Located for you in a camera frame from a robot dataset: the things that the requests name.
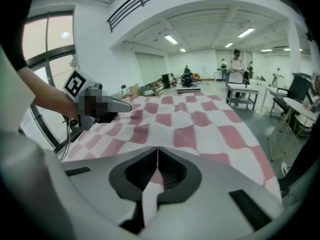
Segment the black chair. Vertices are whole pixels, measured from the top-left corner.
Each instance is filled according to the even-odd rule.
[[[293,78],[293,82],[292,82],[289,90],[286,90],[284,88],[278,88],[277,92],[279,90],[287,91],[288,98],[302,103],[308,93],[309,88],[311,88],[311,87],[312,87],[312,83],[308,79],[306,79],[302,75],[296,74]],[[283,97],[276,96],[273,98],[273,101],[274,101],[274,103],[273,103],[271,111],[273,110],[275,104],[277,104],[280,108],[283,109],[285,114],[288,113],[290,107],[286,104]]]

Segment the window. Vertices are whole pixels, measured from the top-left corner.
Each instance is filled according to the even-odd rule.
[[[64,84],[72,73],[72,69],[77,66],[76,58],[72,55],[57,58],[49,62],[56,88],[63,90]]]
[[[48,51],[74,44],[72,16],[50,17],[48,21]]]
[[[28,67],[59,90],[63,90],[72,69],[77,67],[72,14],[48,13],[31,19],[24,26],[22,50]],[[33,104],[21,122],[21,128],[43,148],[51,147],[58,152],[67,141],[64,121],[61,114]]]
[[[24,26],[22,51],[25,60],[29,60],[46,51],[47,22],[47,19],[40,19]]]

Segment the white table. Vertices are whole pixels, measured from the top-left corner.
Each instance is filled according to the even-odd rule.
[[[275,127],[273,132],[270,134],[270,136],[268,136],[270,150],[271,150],[271,162],[273,162],[274,159],[278,159],[278,158],[283,157],[288,152],[288,150],[294,150],[299,143],[298,142],[299,135],[302,132],[303,128],[301,128],[297,132],[296,135],[295,135],[295,130],[296,130],[297,121],[294,123],[293,130],[290,128],[290,120],[291,120],[291,116],[293,115],[294,112],[298,112],[301,115],[304,115],[307,119],[310,119],[314,122],[317,120],[316,115],[314,113],[312,113],[311,111],[307,110],[306,108],[304,108],[302,103],[300,103],[292,98],[288,98],[288,97],[284,97],[283,100],[290,107],[290,109],[284,118],[280,117],[280,120],[282,120],[282,123],[279,123]],[[287,129],[290,131],[291,136],[292,136],[291,140],[286,142],[285,147],[283,147],[283,145],[282,145],[284,138],[279,138],[279,136],[277,136],[277,132],[280,132],[281,128],[283,126],[287,127]],[[280,149],[283,150],[283,154],[281,156],[278,156],[276,158],[273,157],[273,148],[272,148],[271,142],[277,144],[280,147]]]
[[[267,96],[267,92],[269,91],[269,93],[273,96],[273,97],[286,97],[287,96],[287,91],[285,90],[279,90],[278,92],[278,88],[274,88],[274,87],[271,87],[271,86],[266,86],[265,87],[265,93],[264,93],[264,98],[263,98],[263,102],[262,102],[262,107],[261,107],[261,110],[260,112],[262,112],[262,109],[266,109],[268,110],[269,108],[265,106],[265,101],[266,101],[266,96]],[[273,109],[275,108],[275,102],[273,102],[272,104],[272,107],[270,109],[270,116],[272,115],[272,111]]]
[[[176,86],[176,93],[177,94],[189,94],[189,93],[200,93],[201,88],[200,86],[197,87],[182,87],[181,84]]]
[[[246,108],[248,108],[248,105],[253,105],[252,110],[255,110],[257,97],[259,94],[258,88],[256,88],[254,85],[243,84],[243,83],[228,83],[226,87],[230,91],[230,97],[227,96],[225,100],[227,104],[230,104],[230,103],[246,104]],[[249,97],[235,98],[232,96],[233,93],[245,93],[245,94],[249,94]],[[251,94],[255,95],[254,101],[250,99]]]

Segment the white ceiling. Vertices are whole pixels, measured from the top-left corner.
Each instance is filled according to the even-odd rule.
[[[153,47],[169,54],[180,53],[181,47],[187,51],[212,49],[213,45],[214,49],[224,49],[228,43],[234,43],[230,49],[260,51],[271,48],[283,53],[283,47],[289,45],[287,26],[288,19],[274,11],[234,5],[205,5],[158,18],[148,27],[138,29],[125,43]],[[255,31],[238,38],[250,27]],[[300,27],[297,29],[300,48],[303,53],[308,53],[306,35]],[[164,38],[167,34],[179,44],[173,45],[167,41]]]

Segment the black cable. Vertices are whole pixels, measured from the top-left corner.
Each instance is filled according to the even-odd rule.
[[[66,144],[65,144],[65,148],[63,151],[63,155],[61,156],[61,158],[59,159],[59,161],[61,162],[63,159],[65,159],[65,157],[68,154],[69,151],[69,143],[70,143],[70,119],[67,118],[67,120],[65,121],[66,124]]]

